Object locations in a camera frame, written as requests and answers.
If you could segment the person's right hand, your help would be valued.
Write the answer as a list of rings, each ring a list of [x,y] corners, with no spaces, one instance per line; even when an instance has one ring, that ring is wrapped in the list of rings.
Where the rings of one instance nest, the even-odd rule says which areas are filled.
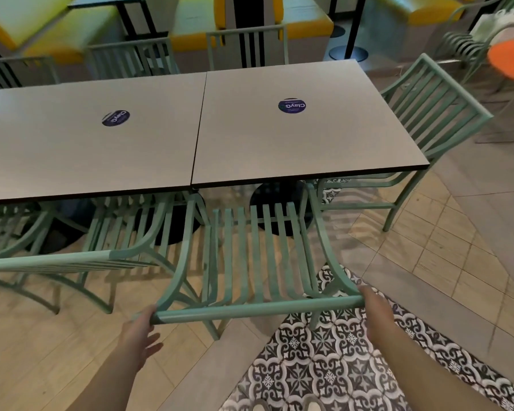
[[[383,296],[379,295],[378,312],[366,312],[366,322],[370,341],[375,348],[380,348],[396,328],[391,306]]]

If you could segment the person's left hand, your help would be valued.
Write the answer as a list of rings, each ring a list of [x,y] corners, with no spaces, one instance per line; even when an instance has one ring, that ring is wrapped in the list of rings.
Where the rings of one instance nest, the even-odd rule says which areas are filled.
[[[145,365],[147,358],[147,337],[154,332],[151,318],[157,312],[157,306],[150,304],[143,308],[134,318],[125,322],[119,335],[116,350],[121,356],[137,365],[137,372]]]

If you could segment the green slatted metal chair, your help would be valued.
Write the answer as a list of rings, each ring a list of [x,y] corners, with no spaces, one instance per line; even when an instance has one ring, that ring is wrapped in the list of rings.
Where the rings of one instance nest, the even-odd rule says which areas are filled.
[[[456,15],[458,15],[458,13],[462,13],[464,10],[473,7],[482,8],[494,4],[496,4],[494,11],[492,13],[484,14],[493,14],[501,9],[514,9],[514,0],[487,0],[482,2],[474,2],[456,9],[456,11],[449,17],[448,23],[451,23],[455,19]],[[466,69],[465,75],[461,79],[461,84],[466,84],[479,70],[479,68],[486,61],[489,49],[493,47],[486,45],[485,43],[477,43],[473,41],[470,35],[470,31],[471,30],[466,32],[447,32],[442,37],[439,47],[436,50],[436,53],[446,53],[449,56],[458,59],[460,62],[460,67]]]
[[[55,63],[48,56],[1,57],[0,89],[60,84]]]
[[[87,59],[96,80],[181,73],[168,37],[92,45]]]
[[[288,65],[287,25],[223,29],[206,33],[209,70]]]
[[[54,212],[38,203],[0,204],[0,258],[10,257],[47,231]]]
[[[70,253],[39,254],[51,225],[42,236],[10,257],[0,258],[0,287],[32,299],[55,314],[59,308],[25,289],[29,275],[47,276],[86,296],[105,313],[112,313],[107,303],[85,286],[88,273],[162,267],[172,269],[166,249],[156,250],[154,242],[162,222],[171,220],[176,193],[137,193],[123,196],[93,198],[96,211],[88,228],[69,221],[52,202],[40,202],[54,212],[54,220],[65,221],[85,234],[82,249]],[[144,226],[150,207],[155,207],[149,231]],[[138,231],[134,231],[136,213],[142,209]]]
[[[473,137],[493,114],[465,87],[427,54],[421,54],[407,71],[380,95],[429,162],[426,169],[391,169],[378,174],[357,175],[316,182],[321,211],[388,210],[383,231],[387,232],[418,183],[439,159]],[[335,203],[325,200],[329,189],[391,188],[406,181],[394,201]]]
[[[310,313],[314,329],[325,311],[363,307],[364,300],[334,255],[312,184],[302,202],[204,212],[201,196],[185,198],[181,257],[157,301],[151,325],[203,322],[215,340],[215,320]],[[203,228],[202,284],[193,294],[187,257],[197,217]]]

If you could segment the person's right forearm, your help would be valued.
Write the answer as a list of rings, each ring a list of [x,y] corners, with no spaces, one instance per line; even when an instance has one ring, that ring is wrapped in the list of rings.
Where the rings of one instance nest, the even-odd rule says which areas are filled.
[[[412,411],[504,411],[433,360],[396,324],[373,328],[371,340]]]

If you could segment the person's left forearm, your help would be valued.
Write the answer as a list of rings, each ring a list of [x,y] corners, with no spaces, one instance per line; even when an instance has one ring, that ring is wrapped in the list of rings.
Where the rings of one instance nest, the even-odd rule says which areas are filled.
[[[66,411],[126,411],[145,362],[139,354],[114,350]]]

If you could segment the black round table base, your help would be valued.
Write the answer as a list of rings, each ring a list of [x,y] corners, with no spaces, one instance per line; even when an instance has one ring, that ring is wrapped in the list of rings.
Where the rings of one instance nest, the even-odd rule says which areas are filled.
[[[148,214],[147,214],[146,223],[144,226],[144,234],[146,234],[149,231],[149,229],[152,225],[152,221],[154,218],[154,212],[155,212],[155,207],[150,207]],[[167,245],[176,244],[176,243],[182,241],[183,234],[184,234],[184,227],[185,227],[185,217],[186,217],[186,207],[182,206],[182,205],[180,205],[180,206],[175,205],[173,207],[173,211],[172,211],[172,218],[171,218],[171,223],[170,223],[170,231],[168,234]],[[134,231],[135,232],[138,231],[138,227],[141,222],[141,218],[142,218],[142,209],[139,209],[136,213],[135,222],[134,222]],[[162,245],[164,225],[165,225],[165,223],[162,222],[162,224],[159,228],[156,240],[154,242],[154,246]],[[199,229],[201,227],[201,225],[202,224],[199,221],[199,217],[195,218],[194,222],[193,222],[192,232],[193,233],[196,232],[197,229]]]
[[[281,182],[270,182],[261,184],[252,194],[249,200],[249,206],[256,207],[256,213],[258,219],[263,217],[263,206],[269,205],[269,212],[271,217],[275,217],[275,204],[281,204],[283,213],[287,215],[287,203],[293,202],[295,205],[295,211],[301,206],[302,195],[304,191],[304,181],[281,181]],[[304,221],[307,228],[310,228],[314,216],[311,211],[311,205],[309,199],[306,201],[306,209]],[[293,229],[290,221],[284,222],[286,236],[293,236]],[[278,222],[271,220],[271,232],[273,235],[280,235]]]

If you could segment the grey square table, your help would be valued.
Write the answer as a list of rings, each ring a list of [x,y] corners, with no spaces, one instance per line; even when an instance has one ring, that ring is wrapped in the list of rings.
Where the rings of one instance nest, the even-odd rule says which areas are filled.
[[[191,187],[206,73],[0,90],[0,203]],[[101,122],[127,110],[125,123]]]
[[[298,114],[279,110],[299,98]],[[355,60],[206,74],[192,186],[426,169],[427,158]]]

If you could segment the round dark blue sticker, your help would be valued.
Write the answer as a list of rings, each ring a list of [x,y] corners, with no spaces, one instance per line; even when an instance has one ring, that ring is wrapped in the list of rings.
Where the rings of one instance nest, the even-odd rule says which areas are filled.
[[[306,102],[299,98],[285,98],[278,103],[278,108],[287,114],[298,114],[306,109]]]
[[[113,127],[118,126],[126,121],[128,121],[130,118],[130,112],[127,110],[115,110],[113,112],[110,112],[102,119],[102,124],[107,127]]]

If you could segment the black pole with round base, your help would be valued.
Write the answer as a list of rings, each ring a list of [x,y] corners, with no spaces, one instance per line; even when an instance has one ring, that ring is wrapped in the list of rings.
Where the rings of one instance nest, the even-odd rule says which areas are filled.
[[[366,0],[357,0],[356,9],[352,15],[352,23],[346,47],[338,46],[330,49],[328,53],[330,59],[335,61],[354,59],[357,62],[363,62],[368,59],[369,52],[362,47],[356,46],[356,38],[361,24],[365,2]]]

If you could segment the yellow cushioned bench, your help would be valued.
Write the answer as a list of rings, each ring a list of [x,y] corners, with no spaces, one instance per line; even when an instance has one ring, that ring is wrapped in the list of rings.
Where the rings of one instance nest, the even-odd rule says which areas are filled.
[[[60,65],[82,63],[88,46],[120,41],[114,6],[68,8],[73,0],[0,0],[0,57],[50,56]]]
[[[209,71],[206,33],[287,25],[290,64],[321,62],[334,23],[315,0],[179,0],[169,38],[181,73]]]
[[[371,56],[412,62],[432,56],[448,27],[464,29],[482,0],[366,0],[358,43]]]

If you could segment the orange round table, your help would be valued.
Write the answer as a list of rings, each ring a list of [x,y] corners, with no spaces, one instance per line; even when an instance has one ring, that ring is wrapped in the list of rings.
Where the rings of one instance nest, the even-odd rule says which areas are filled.
[[[514,81],[514,40],[495,44],[489,49],[487,59],[501,75]]]

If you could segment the white bag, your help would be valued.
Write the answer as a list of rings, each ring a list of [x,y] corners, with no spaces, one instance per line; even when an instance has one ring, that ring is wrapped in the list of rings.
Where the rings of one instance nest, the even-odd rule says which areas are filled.
[[[514,40],[514,9],[482,15],[470,35],[473,41],[489,46]]]

